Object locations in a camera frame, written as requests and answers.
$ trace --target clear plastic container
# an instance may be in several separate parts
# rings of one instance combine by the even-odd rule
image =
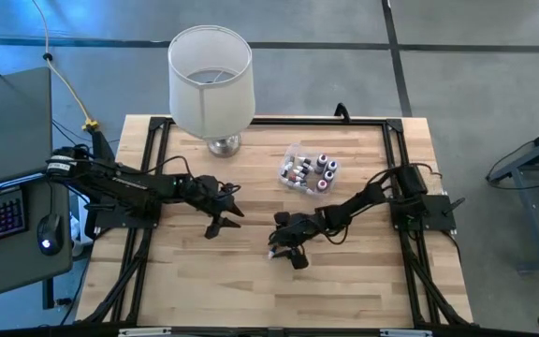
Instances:
[[[278,167],[278,180],[310,196],[324,196],[334,188],[341,167],[326,154],[292,144]]]

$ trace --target concrete floor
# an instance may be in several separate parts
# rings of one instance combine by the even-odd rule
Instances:
[[[379,0],[39,3],[58,37],[170,40],[205,23],[230,27],[249,41],[387,42]],[[390,3],[400,43],[539,45],[537,0]],[[30,0],[0,0],[0,37],[42,35]],[[42,52],[0,46],[0,72],[44,66]],[[108,139],[120,137],[127,113],[168,112],[166,50],[52,53]],[[356,116],[401,116],[388,51],[254,53],[260,114],[330,115],[342,101]],[[515,271],[517,263],[535,258],[528,225],[517,193],[488,188],[484,176],[490,163],[539,135],[539,53],[402,52],[401,60],[413,115],[429,119],[445,189],[467,198],[456,218],[475,322],[537,331],[539,272],[519,277]],[[54,117],[78,132],[83,118],[69,92],[56,78],[52,91]],[[56,135],[54,145],[64,144]],[[58,293],[73,294],[80,268],[56,278]],[[0,329],[55,325],[63,314],[40,310],[39,285],[0,295]]]

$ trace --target white cable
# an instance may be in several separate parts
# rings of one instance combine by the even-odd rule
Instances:
[[[36,10],[38,10],[38,13],[41,15],[41,20],[43,21],[43,27],[45,27],[45,53],[49,53],[49,28],[47,27],[47,21],[45,20],[45,15],[43,14],[43,11],[41,10],[41,7],[38,5],[36,0],[32,0],[33,4],[35,4]],[[92,121],[91,117],[89,116],[89,113],[86,111],[86,108],[84,108],[84,105],[82,105],[82,102],[80,101],[79,97],[76,95],[76,92],[74,92],[74,89],[72,89],[72,86],[70,83],[64,79],[64,77],[57,71],[57,69],[51,64],[50,60],[47,61],[47,66],[49,66],[49,69],[57,75],[57,77],[62,80],[62,82],[66,85],[67,89],[70,91],[70,93],[74,96],[74,99],[76,99],[76,102],[79,104],[80,109],[82,110],[82,113],[84,114],[84,117],[86,118],[87,124]]]

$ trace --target gray desk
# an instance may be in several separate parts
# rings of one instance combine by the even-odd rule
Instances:
[[[51,156],[51,75],[47,68],[0,79],[0,182],[45,168]],[[28,230],[0,239],[0,293],[52,278],[72,267],[68,191],[53,184],[53,211],[62,215],[64,247],[55,256],[38,249],[36,225],[49,214],[43,179],[23,183]]]

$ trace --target desk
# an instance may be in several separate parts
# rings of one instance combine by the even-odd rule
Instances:
[[[149,118],[126,117],[119,162],[139,167]],[[402,120],[411,162],[437,169],[427,120]],[[345,244],[332,245],[319,236],[306,242],[311,265],[305,270],[294,271],[287,259],[267,260],[266,244],[274,230],[275,212],[312,212],[317,206],[341,203],[386,167],[381,130],[371,126],[251,125],[242,133],[242,140],[236,155],[216,158],[204,141],[175,125],[170,129],[167,157],[184,155],[196,176],[211,174],[223,182],[241,184],[235,198],[245,217],[229,215],[242,228],[222,229],[217,238],[208,241],[203,237],[210,222],[205,214],[185,204],[164,206],[159,227],[153,232],[138,324],[411,327],[401,244],[391,227],[387,205],[356,217]],[[278,182],[278,165],[288,145],[295,142],[317,148],[341,164],[335,188],[321,201]],[[153,150],[152,165],[156,153]],[[184,167],[181,161],[173,161],[164,172],[184,172]],[[424,169],[422,173],[431,193],[440,193],[439,179]],[[92,313],[116,281],[126,232],[113,229],[95,243],[77,319]],[[435,284],[459,314],[471,321],[455,246],[438,232],[427,232],[426,242]],[[131,288],[128,285],[124,298],[124,315]],[[427,317],[425,293],[422,286],[418,288],[422,313]]]

